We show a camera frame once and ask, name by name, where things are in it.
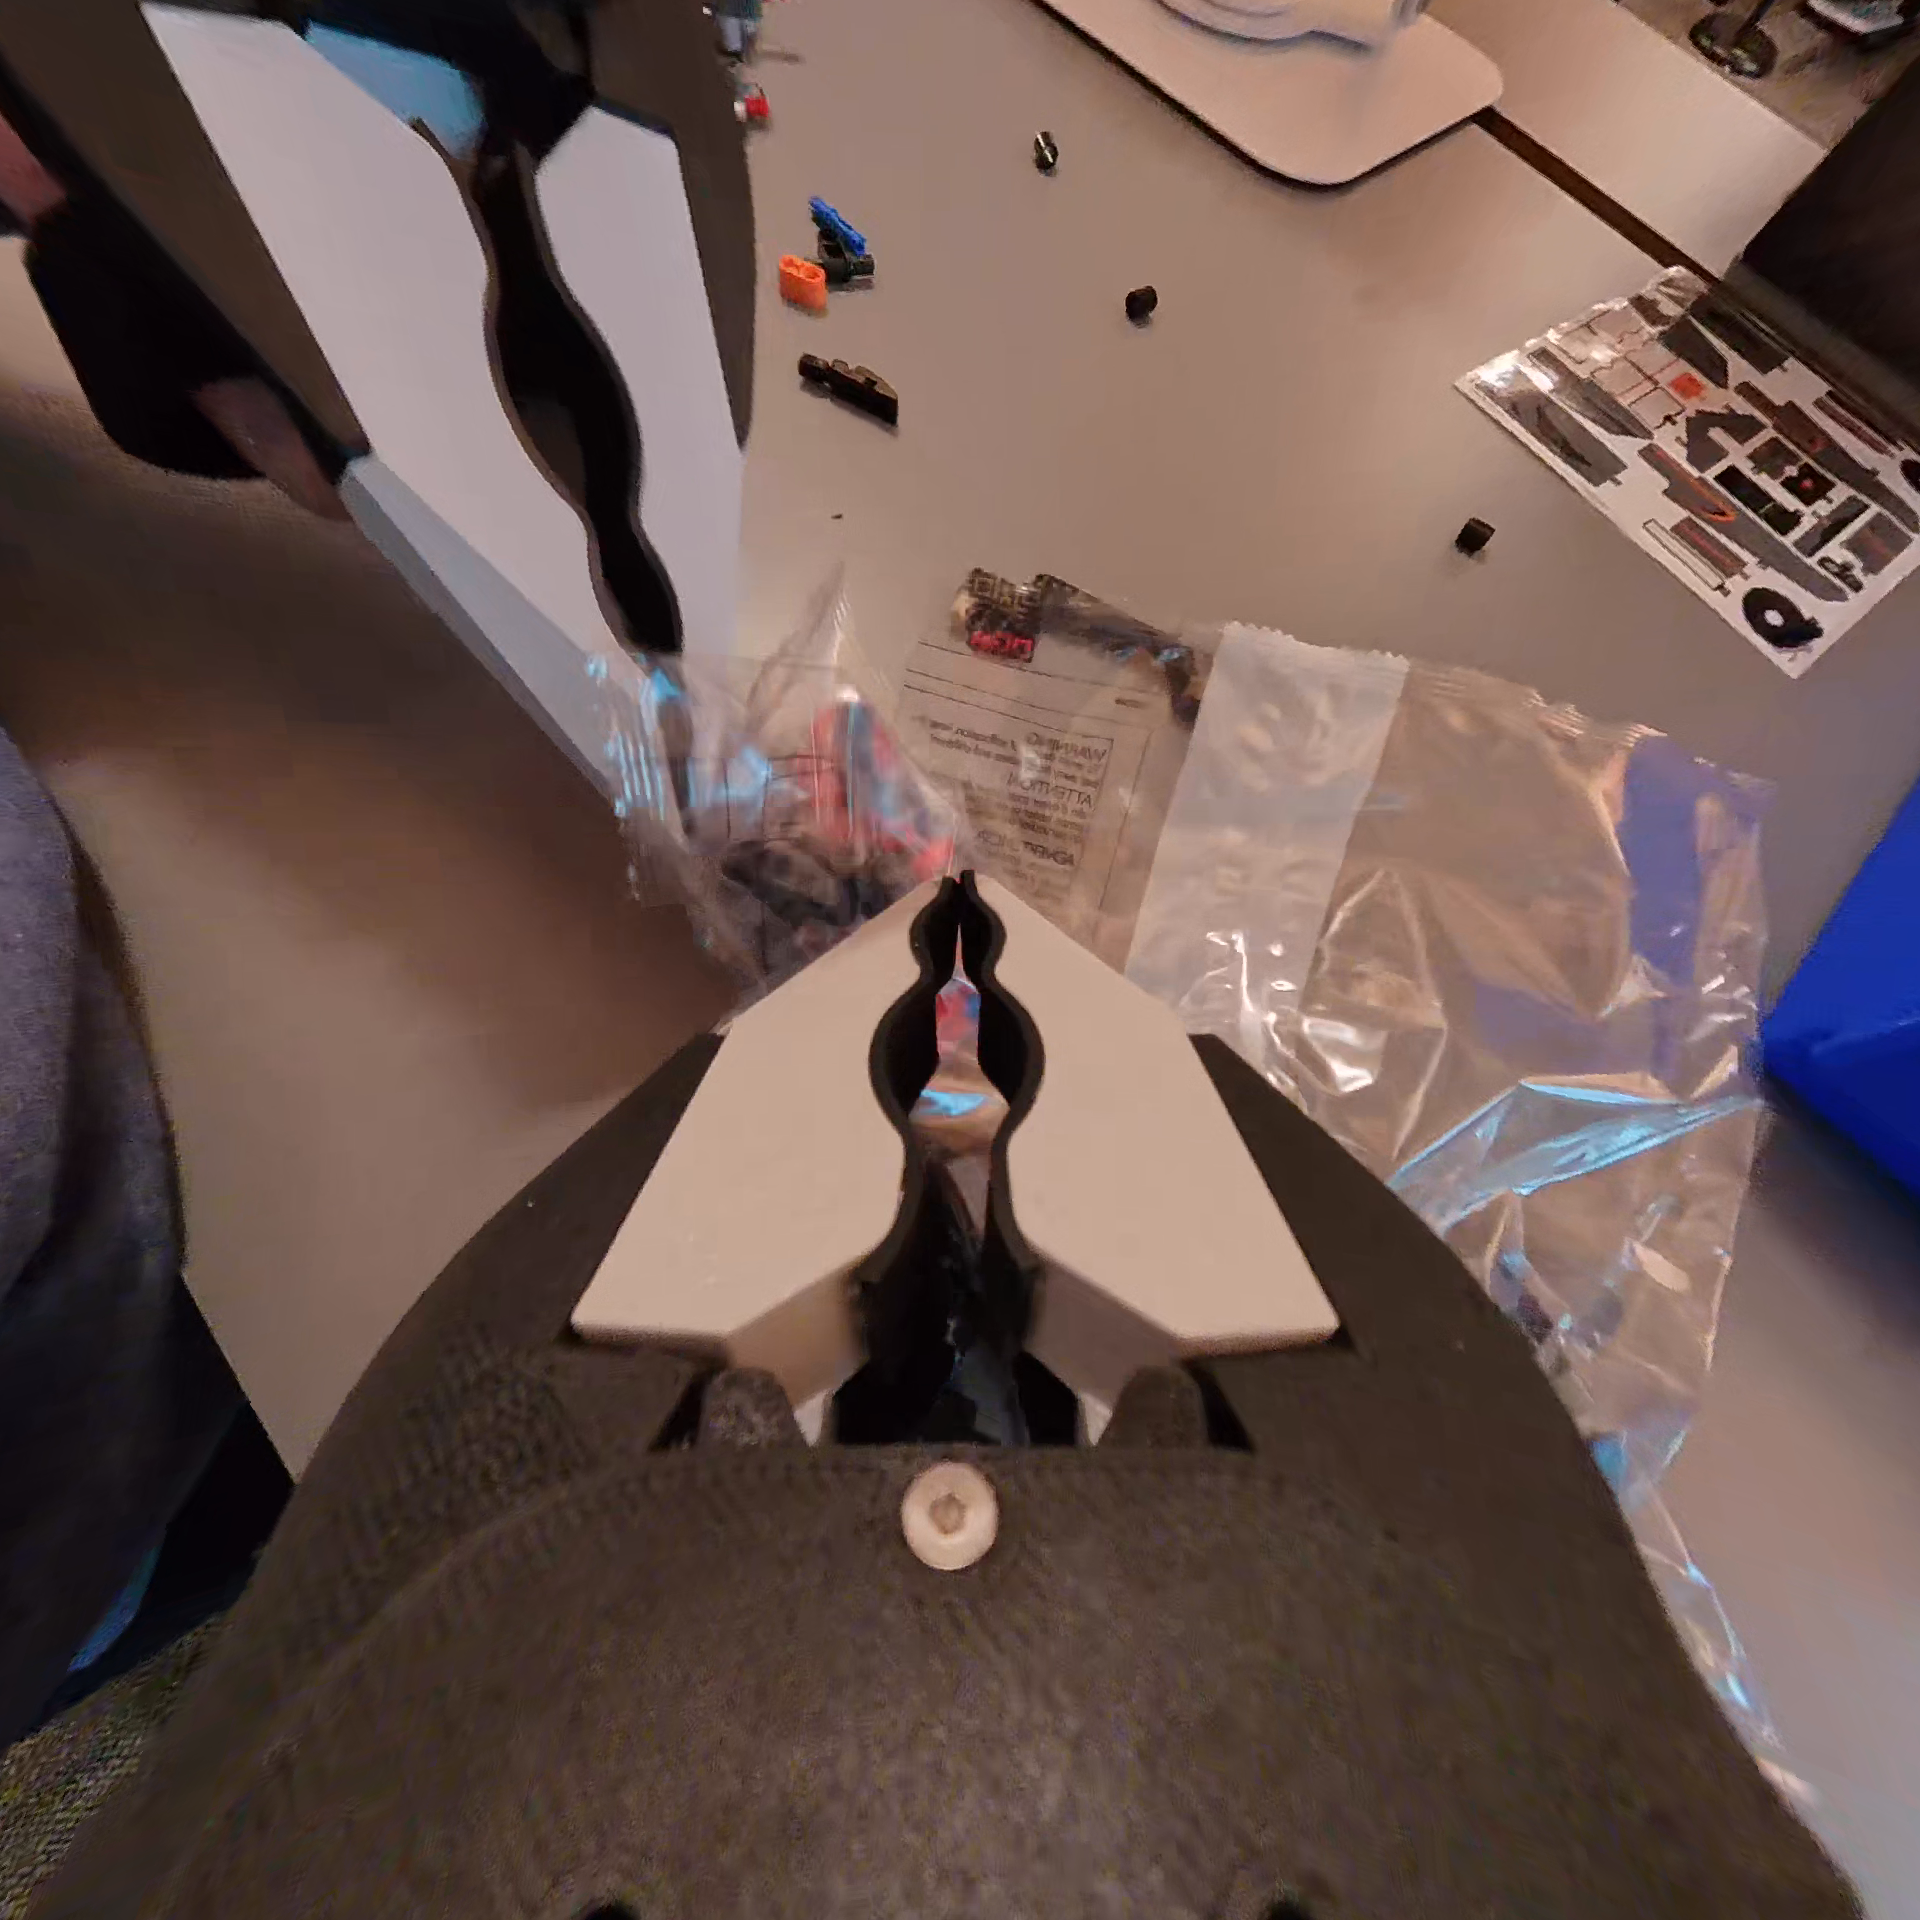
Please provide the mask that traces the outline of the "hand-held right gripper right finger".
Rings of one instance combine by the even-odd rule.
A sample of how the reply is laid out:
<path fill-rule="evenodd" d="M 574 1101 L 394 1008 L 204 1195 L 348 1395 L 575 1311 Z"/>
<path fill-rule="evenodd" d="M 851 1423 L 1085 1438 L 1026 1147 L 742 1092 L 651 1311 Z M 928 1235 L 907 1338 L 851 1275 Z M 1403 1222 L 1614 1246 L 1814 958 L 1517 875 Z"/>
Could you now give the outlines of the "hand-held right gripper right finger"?
<path fill-rule="evenodd" d="M 976 889 L 969 973 L 1036 1064 L 998 1141 L 1033 1272 L 1020 1346 L 1112 1413 L 1145 1368 L 1330 1343 L 1339 1311 L 1182 1021 L 1007 886 Z"/>

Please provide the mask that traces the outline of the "sticker sheet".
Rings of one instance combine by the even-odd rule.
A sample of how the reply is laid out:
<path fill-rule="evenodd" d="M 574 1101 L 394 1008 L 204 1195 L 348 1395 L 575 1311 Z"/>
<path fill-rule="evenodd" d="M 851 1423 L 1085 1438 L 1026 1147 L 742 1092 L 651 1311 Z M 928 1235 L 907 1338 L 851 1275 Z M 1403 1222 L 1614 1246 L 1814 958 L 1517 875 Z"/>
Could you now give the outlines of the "sticker sheet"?
<path fill-rule="evenodd" d="M 1712 277 L 1666 269 L 1456 389 L 1792 679 L 1915 577 L 1915 441 Z"/>

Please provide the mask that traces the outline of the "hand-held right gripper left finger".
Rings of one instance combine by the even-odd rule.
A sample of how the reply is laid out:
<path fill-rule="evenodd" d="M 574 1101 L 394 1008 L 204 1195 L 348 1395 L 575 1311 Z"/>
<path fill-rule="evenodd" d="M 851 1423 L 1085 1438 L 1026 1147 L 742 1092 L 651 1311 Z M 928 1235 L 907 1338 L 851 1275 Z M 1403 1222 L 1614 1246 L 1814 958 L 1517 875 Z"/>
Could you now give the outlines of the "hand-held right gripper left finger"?
<path fill-rule="evenodd" d="M 758 1368 L 797 1407 L 868 1358 L 856 1272 L 899 1224 L 956 932 L 930 882 L 739 1015 L 569 1328 Z"/>

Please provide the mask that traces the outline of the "person's left hand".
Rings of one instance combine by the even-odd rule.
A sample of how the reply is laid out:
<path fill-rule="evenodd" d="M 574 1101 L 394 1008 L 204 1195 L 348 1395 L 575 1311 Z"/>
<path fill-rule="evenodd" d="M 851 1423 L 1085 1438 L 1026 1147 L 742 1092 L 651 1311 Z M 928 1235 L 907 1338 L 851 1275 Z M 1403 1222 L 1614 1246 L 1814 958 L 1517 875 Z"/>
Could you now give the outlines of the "person's left hand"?
<path fill-rule="evenodd" d="M 251 373 L 211 381 L 190 400 L 244 467 L 307 513 L 348 520 L 339 489 L 307 444 L 300 421 L 264 381 Z"/>

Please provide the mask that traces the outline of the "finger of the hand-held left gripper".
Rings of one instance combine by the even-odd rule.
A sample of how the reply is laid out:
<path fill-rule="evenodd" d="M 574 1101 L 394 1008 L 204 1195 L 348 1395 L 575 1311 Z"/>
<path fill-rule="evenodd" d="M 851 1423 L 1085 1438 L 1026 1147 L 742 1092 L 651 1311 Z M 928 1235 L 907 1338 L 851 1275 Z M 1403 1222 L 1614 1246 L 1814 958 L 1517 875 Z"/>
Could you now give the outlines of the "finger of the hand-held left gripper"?
<path fill-rule="evenodd" d="M 536 90 L 440 141 L 477 78 L 372 32 L 145 6 L 156 46 L 298 302 L 368 447 L 341 479 L 354 524 L 598 777 L 590 668 L 628 643 L 562 415 L 574 326 L 547 271 L 533 174 L 594 106 L 663 131 L 613 91 L 654 81 L 609 16 L 595 90 Z"/>
<path fill-rule="evenodd" d="M 562 415 L 628 643 L 718 657 L 736 641 L 746 451 L 671 136 L 586 109 L 533 174 L 565 319 Z"/>

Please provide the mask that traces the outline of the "small clear bag lego pins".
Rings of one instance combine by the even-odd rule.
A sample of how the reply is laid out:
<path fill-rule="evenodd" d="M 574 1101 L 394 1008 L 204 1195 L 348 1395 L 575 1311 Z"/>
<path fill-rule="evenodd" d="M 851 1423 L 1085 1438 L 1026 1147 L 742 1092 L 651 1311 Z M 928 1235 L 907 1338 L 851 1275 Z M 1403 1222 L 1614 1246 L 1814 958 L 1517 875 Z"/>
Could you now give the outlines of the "small clear bag lego pins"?
<path fill-rule="evenodd" d="M 590 682 L 630 891 L 679 906 L 742 1001 L 970 861 L 966 806 L 891 715 L 843 568 L 763 654 L 619 656 Z"/>

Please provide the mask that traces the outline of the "blue storage bin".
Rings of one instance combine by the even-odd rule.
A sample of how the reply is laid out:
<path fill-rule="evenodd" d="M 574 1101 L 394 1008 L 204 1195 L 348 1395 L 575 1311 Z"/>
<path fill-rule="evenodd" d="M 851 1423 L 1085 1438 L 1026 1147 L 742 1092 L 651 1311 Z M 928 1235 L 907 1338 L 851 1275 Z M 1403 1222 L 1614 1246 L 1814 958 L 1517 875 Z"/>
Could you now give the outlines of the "blue storage bin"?
<path fill-rule="evenodd" d="M 1761 1028 L 1763 1072 L 1917 1195 L 1917 792 L 1836 902 Z"/>

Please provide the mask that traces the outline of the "white monitor stand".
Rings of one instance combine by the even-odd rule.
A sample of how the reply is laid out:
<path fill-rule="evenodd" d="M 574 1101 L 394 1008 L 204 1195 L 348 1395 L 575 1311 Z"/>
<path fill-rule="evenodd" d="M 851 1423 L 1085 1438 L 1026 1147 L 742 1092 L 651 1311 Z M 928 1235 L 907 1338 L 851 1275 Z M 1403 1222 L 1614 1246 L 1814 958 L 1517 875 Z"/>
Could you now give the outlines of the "white monitor stand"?
<path fill-rule="evenodd" d="M 1428 3 L 1047 3 L 1280 180 L 1339 189 L 1501 104 L 1501 68 Z"/>

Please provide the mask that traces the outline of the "large clear plastic bag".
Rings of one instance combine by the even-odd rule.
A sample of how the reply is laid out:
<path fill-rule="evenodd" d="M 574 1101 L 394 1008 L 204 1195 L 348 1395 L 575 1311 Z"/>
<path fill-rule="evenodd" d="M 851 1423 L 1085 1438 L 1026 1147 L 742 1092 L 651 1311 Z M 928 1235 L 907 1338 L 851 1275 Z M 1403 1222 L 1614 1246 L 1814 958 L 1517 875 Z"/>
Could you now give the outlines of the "large clear plastic bag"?
<path fill-rule="evenodd" d="M 973 572 L 895 707 L 970 852 L 1224 1041 L 1530 1341 L 1699 1675 L 1812 1788 L 1661 1493 L 1761 1104 L 1759 781 L 1472 668 Z"/>

